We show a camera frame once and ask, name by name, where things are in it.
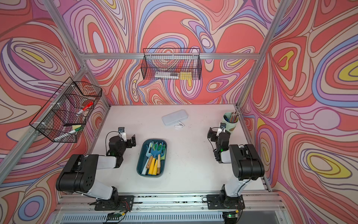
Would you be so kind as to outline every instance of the cable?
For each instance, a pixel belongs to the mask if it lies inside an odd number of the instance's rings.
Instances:
[[[213,152],[215,151],[215,149],[214,149],[214,146],[213,146],[213,144],[211,143],[211,141],[210,141],[210,139],[208,138],[208,141],[210,142],[210,145],[211,145],[211,147],[213,148]]]
[[[251,154],[250,150],[248,150],[248,149],[245,148],[244,145],[241,144],[241,145],[239,145],[239,146],[243,146],[243,147],[244,147],[244,150],[247,150],[247,151],[249,152],[249,154],[250,154],[250,160],[251,160],[251,174],[250,174],[250,177],[252,178],[252,173],[253,173],[252,154]]]
[[[126,215],[127,215],[127,212],[129,211],[129,205],[128,205],[128,203],[126,202],[126,201],[121,201],[119,204],[118,204],[118,206],[114,209],[114,210],[117,210],[118,209],[118,207],[121,205],[121,204],[124,204],[124,215],[123,216],[121,216],[122,217],[122,219],[121,220],[119,220],[119,222],[118,223],[120,223],[125,217],[126,217]],[[111,219],[111,218],[108,218],[108,216],[107,216],[107,218],[106,218],[106,221],[105,221],[105,223],[107,223],[108,222],[108,220],[109,219]]]
[[[103,200],[103,199],[100,199],[100,198],[96,198],[96,197],[92,197],[92,196],[89,196],[89,195],[85,195],[84,193],[79,192],[79,191],[75,191],[74,193],[78,193],[78,194],[81,194],[81,195],[84,195],[84,196],[87,196],[87,197],[95,198],[95,199],[98,200],[98,201],[102,201],[102,200]]]
[[[107,137],[108,137],[108,134],[111,133],[111,132],[108,132],[107,135],[106,135],[106,140],[105,140],[106,155],[107,155]]]
[[[241,215],[242,215],[242,213],[243,213],[243,210],[244,210],[244,208],[243,208],[243,206],[242,206],[242,204],[241,204],[241,213],[240,213],[239,217],[238,217],[237,220],[236,220],[236,224],[239,223],[239,220],[240,220],[240,218],[241,218]]]
[[[245,184],[247,184],[250,180],[251,180],[251,178],[250,178],[250,179],[248,179],[248,181],[246,181],[243,185],[241,185],[241,187],[239,188],[239,190],[238,190],[237,192],[239,193],[239,192],[240,192],[240,190],[241,190],[241,188],[242,188]]]
[[[76,184],[76,180],[77,180],[78,173],[79,173],[79,168],[78,168],[78,170],[77,170],[76,177],[74,178],[73,188],[72,188],[72,189],[73,189],[73,192],[76,192],[76,191],[74,190],[74,185]]]
[[[210,142],[211,147],[213,148],[213,152],[215,151],[213,144],[211,143],[210,139],[208,138],[208,141]]]

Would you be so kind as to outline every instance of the pencil cup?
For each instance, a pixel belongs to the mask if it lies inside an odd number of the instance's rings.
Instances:
[[[230,119],[231,112],[227,112],[227,113],[225,113],[224,115],[226,115],[226,117],[227,117],[228,119]],[[225,120],[224,115],[223,115],[223,123],[226,124],[226,130],[227,130],[228,132],[232,133],[232,132],[234,131],[236,125],[237,125],[238,120],[237,120],[237,122],[235,122],[235,123],[230,123],[230,122],[228,122],[228,121]]]

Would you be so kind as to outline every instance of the pink wall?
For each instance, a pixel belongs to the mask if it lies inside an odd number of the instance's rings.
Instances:
[[[357,1],[293,1],[241,105],[294,223],[358,223],[357,21]]]
[[[82,52],[133,53],[199,47],[203,53],[258,52],[276,1],[60,1]],[[200,81],[143,80],[140,60],[87,61],[108,101],[118,104],[232,104],[253,60],[203,60]]]
[[[29,122],[79,69],[40,0],[0,3],[0,158],[31,127]],[[78,143],[40,135],[0,185],[0,223],[45,223],[58,202],[55,181],[68,158],[85,154],[101,125],[100,101]]]

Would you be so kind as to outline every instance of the metal vent grille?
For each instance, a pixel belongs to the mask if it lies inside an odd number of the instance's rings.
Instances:
[[[71,213],[64,214],[61,223],[98,223],[105,222],[107,217],[107,213],[97,213],[97,214],[89,214],[89,213]]]
[[[64,214],[61,223],[100,223],[106,221],[107,214]],[[120,218],[113,218],[107,223],[117,223]],[[121,222],[168,222],[168,221],[223,221],[222,212],[171,212],[171,213],[127,213]]]

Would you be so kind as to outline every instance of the black wire basket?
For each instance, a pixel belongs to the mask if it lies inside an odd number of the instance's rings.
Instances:
[[[52,108],[41,122],[30,125],[53,142],[76,143],[92,111],[102,96],[102,89],[88,82],[71,82],[64,94],[52,104]]]
[[[202,63],[199,48],[144,48],[143,79],[199,80]]]

